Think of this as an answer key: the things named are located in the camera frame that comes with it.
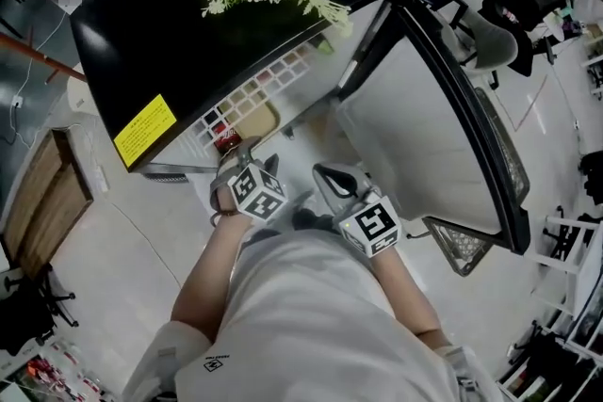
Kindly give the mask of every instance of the logo on shirt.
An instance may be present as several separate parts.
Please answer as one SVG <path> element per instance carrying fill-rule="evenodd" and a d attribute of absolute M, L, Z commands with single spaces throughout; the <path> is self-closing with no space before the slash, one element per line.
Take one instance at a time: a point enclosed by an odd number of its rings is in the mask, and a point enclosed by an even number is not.
<path fill-rule="evenodd" d="M 222 366 L 223 366 L 223 363 L 220 362 L 218 359 L 214 359 L 214 360 L 204 363 L 204 367 L 207 372 L 213 372 L 214 370 L 218 370 Z"/>

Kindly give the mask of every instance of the tiled floor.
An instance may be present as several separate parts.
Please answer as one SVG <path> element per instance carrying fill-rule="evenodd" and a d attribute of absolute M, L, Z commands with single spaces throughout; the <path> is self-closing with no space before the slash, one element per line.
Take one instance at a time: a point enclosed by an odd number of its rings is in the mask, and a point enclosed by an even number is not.
<path fill-rule="evenodd" d="M 472 7 L 481 3 L 466 1 Z M 581 190 L 577 165 L 580 153 L 603 148 L 603 106 L 590 95 L 579 66 L 585 58 L 581 40 L 557 50 L 554 68 L 539 60 L 530 79 L 501 70 L 496 92 L 484 79 L 475 79 L 489 92 L 530 177 L 524 207 L 530 212 L 536 246 L 545 215 L 558 204 L 570 214 L 578 207 L 580 212 L 597 213 Z M 106 384 L 119 391 L 154 332 L 168 319 L 178 285 L 211 233 L 208 214 L 195 193 L 195 186 L 203 191 L 206 180 L 161 185 L 128 175 L 102 123 L 95 126 L 91 117 L 69 114 L 63 99 L 49 124 L 73 122 L 82 124 L 72 128 L 72 138 L 95 202 L 65 240 L 54 265 L 62 284 L 78 296 L 69 309 L 80 328 L 66 330 L 67 336 L 80 345 Z M 289 185 L 299 191 L 312 188 L 310 166 L 324 153 L 311 130 L 301 129 L 294 141 L 277 135 L 263 151 L 281 154 L 282 176 Z M 96 163 L 105 172 L 107 193 L 100 192 L 91 175 Z M 412 223 L 409 230 L 420 233 L 422 227 Z M 537 266 L 494 248 L 463 279 L 452 272 L 430 238 L 401 243 L 399 249 L 452 340 L 472 346 L 492 373 L 504 369 L 508 345 L 534 317 L 545 313 L 530 297 L 541 276 Z"/>

